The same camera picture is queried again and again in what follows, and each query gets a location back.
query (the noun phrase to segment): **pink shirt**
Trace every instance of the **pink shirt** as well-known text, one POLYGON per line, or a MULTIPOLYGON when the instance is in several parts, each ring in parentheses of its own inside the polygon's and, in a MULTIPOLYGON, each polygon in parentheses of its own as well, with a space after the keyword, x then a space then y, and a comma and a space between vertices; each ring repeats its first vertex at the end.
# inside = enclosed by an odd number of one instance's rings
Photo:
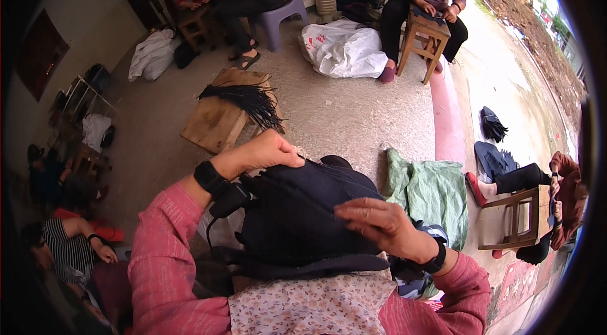
MULTIPOLYGON (((192 293, 196 267, 189 252, 202 209, 176 183, 139 214, 129 279, 133 286, 133 333, 228 334, 225 297, 198 300, 192 293)), ((453 269, 435 278, 443 308, 392 293, 379 312, 387 334, 482 334, 490 301, 488 274, 462 253, 453 269)))

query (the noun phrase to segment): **sandal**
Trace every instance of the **sandal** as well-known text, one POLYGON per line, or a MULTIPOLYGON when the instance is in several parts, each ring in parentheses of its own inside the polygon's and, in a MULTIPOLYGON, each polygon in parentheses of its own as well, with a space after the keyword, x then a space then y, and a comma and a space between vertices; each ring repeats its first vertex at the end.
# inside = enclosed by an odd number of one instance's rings
MULTIPOLYGON (((255 43, 253 43, 253 45, 251 45, 251 47, 253 47, 253 49, 257 49, 257 47, 259 47, 259 42, 257 40, 254 40, 255 43)), ((228 61, 236 61, 237 59, 240 58, 241 55, 238 56, 228 56, 228 61)))
POLYGON ((251 65, 256 63, 257 60, 259 60, 261 58, 261 56, 262 56, 262 54, 259 52, 257 52, 257 55, 255 57, 240 55, 238 60, 236 60, 234 62, 233 66, 236 67, 236 70, 247 70, 251 65))

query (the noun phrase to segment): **black smartwatch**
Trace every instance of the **black smartwatch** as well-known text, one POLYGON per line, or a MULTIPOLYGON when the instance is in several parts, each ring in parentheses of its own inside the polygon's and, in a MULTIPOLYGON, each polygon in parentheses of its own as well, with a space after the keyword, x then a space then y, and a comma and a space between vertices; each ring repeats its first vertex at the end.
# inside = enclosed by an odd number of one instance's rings
POLYGON ((217 173, 210 161, 203 161, 200 163, 200 165, 196 167, 193 177, 200 187, 209 192, 213 201, 215 201, 230 185, 228 180, 217 173))
POLYGON ((445 255, 447 251, 445 250, 445 245, 443 244, 444 239, 442 237, 432 237, 432 239, 436 240, 436 244, 438 244, 438 255, 432 258, 428 263, 418 264, 421 270, 428 272, 429 274, 435 274, 439 270, 443 269, 445 265, 445 255))

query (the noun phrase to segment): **green cloth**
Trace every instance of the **green cloth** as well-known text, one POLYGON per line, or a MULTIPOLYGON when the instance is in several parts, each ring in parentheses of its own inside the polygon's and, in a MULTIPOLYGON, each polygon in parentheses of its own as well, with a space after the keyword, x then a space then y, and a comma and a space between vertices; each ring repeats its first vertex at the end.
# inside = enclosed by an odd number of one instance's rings
MULTIPOLYGON (((423 220, 425 226, 441 225, 449 236, 450 247, 461 251, 468 234, 463 165, 451 161, 409 163, 393 148, 387 149, 386 154, 386 201, 401 205, 413 221, 423 220)), ((422 297, 436 293, 432 284, 422 297)))

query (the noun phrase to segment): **plastic stool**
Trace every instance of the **plastic stool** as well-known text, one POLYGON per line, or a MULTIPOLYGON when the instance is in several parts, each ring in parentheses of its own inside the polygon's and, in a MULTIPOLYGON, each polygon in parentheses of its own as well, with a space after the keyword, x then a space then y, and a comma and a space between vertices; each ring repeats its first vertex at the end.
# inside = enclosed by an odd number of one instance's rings
POLYGON ((251 36, 257 38, 256 25, 260 24, 268 38, 268 49, 270 52, 280 50, 280 22, 293 14, 300 14, 303 23, 309 26, 308 14, 305 10, 304 0, 289 0, 289 2, 274 11, 264 12, 259 16, 248 18, 251 36))

